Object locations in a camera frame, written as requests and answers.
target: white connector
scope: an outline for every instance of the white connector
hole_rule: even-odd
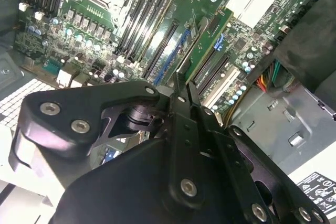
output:
[[[203,102],[203,105],[211,109],[213,105],[220,99],[224,92],[231,86],[231,84],[236,80],[240,70],[236,67],[231,67],[229,71],[225,74],[225,77],[217,84],[213,91],[208,95],[208,97]]]
[[[25,12],[25,11],[27,11],[28,7],[29,7],[29,5],[26,4],[26,3],[19,3],[19,10],[20,10],[21,12]]]

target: blue pcie slot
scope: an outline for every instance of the blue pcie slot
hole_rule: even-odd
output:
[[[184,31],[180,41],[176,44],[175,49],[172,51],[172,53],[169,55],[169,57],[167,58],[166,62],[164,63],[163,67],[161,68],[160,72],[157,74],[155,80],[154,80],[154,85],[158,85],[162,78],[164,77],[164,73],[167,71],[170,63],[175,59],[178,50],[180,48],[180,46],[186,41],[187,36],[190,34],[190,30],[187,29],[186,31]]]

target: sticker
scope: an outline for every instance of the sticker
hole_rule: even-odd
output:
[[[326,214],[336,211],[336,182],[312,173],[297,186]]]

